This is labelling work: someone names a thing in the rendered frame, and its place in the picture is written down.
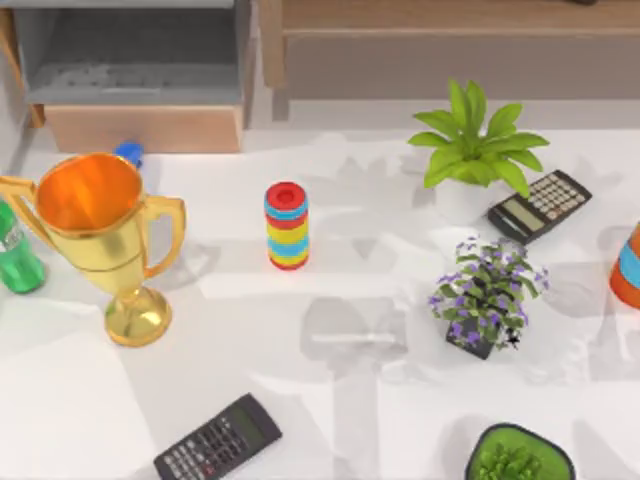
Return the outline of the stack of coloured rings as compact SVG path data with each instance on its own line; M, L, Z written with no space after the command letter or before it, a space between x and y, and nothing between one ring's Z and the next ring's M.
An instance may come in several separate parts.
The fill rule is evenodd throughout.
M280 270L302 267L309 258L309 204L305 190L292 181L271 185L264 197L267 250Z

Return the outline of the purple flower plant black pot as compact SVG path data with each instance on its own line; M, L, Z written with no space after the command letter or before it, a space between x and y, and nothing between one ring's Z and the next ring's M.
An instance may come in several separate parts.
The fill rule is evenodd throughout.
M549 289L549 271L506 238L469 236L456 245L455 261L457 270L438 279L428 301L433 315L448 323L445 339L481 360L494 350L516 349L529 325L524 302Z

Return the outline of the green leafy plant white pot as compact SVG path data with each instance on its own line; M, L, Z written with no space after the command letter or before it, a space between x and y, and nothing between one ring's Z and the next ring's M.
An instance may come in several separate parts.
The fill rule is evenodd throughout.
M499 182L527 197L530 188L523 169L541 172L533 151L550 142L518 129L520 103L507 103L488 115L486 94L474 81L463 86L451 78L448 94L447 110L414 115L427 128L413 134L408 144L431 150L423 186L435 192L438 212L454 224L466 224L489 209L492 186Z

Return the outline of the blue bottle cap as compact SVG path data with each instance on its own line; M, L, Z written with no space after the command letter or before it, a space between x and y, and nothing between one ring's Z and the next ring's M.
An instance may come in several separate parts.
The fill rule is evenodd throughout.
M122 142L113 149L113 154L125 159L136 169L140 169L143 165L144 147L140 143Z

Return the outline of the pale wooden drawer front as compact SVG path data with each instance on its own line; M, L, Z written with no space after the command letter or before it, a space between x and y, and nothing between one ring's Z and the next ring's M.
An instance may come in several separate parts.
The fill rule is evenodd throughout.
M107 152L132 141L148 153L236 153L245 125L242 105L47 105L61 152Z

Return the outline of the black calculator with pale keys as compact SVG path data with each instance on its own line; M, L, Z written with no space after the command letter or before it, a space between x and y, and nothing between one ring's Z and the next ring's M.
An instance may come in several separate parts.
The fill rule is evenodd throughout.
M492 206L488 221L504 236L528 245L553 230L589 202L592 194L556 169L529 185L527 198L515 193Z

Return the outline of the gold trophy cup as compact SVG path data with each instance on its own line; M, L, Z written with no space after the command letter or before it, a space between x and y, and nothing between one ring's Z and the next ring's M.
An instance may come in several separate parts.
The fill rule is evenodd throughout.
M111 295L104 325L115 343L142 347L166 332L171 306L144 283L180 254L182 199L148 194L138 170L111 153L68 158L39 182L0 176L0 195L45 244Z

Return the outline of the black calculator with dark keys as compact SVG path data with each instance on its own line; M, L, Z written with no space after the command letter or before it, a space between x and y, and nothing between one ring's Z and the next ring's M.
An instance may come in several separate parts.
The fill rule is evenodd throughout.
M282 432L247 393L153 461L161 480L220 480L278 441Z

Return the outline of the wooden cupboard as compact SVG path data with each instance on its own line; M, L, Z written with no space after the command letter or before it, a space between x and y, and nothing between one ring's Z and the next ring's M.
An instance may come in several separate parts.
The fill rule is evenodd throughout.
M527 126L640 128L640 0L256 0L257 128L403 128L449 79Z

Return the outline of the green succulent in black pot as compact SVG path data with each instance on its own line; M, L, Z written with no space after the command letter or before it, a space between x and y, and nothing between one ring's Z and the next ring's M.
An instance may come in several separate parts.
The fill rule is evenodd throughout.
M577 480L570 457L558 445L512 423L497 423L480 435L464 480Z

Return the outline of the green bottle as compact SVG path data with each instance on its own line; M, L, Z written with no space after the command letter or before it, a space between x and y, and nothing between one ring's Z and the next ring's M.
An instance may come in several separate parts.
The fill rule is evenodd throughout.
M46 281L44 265L4 200L0 200L0 280L17 294L37 290Z

